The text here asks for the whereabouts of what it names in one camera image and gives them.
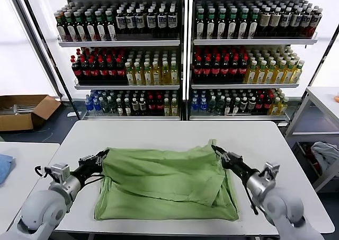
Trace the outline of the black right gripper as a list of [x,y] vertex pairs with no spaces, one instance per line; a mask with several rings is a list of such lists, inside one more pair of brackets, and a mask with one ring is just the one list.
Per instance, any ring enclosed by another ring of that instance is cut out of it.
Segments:
[[215,154],[225,162],[225,169],[231,170],[235,173],[242,182],[247,182],[249,178],[259,172],[255,168],[250,168],[243,162],[243,158],[233,152],[227,152],[219,146],[211,146]]

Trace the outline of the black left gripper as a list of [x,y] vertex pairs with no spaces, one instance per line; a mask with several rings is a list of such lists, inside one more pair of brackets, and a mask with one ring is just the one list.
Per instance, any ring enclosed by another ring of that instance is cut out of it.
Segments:
[[71,175],[79,181],[86,181],[92,174],[102,172],[102,163],[109,150],[99,151],[95,155],[88,155],[78,160],[78,168],[71,171]]

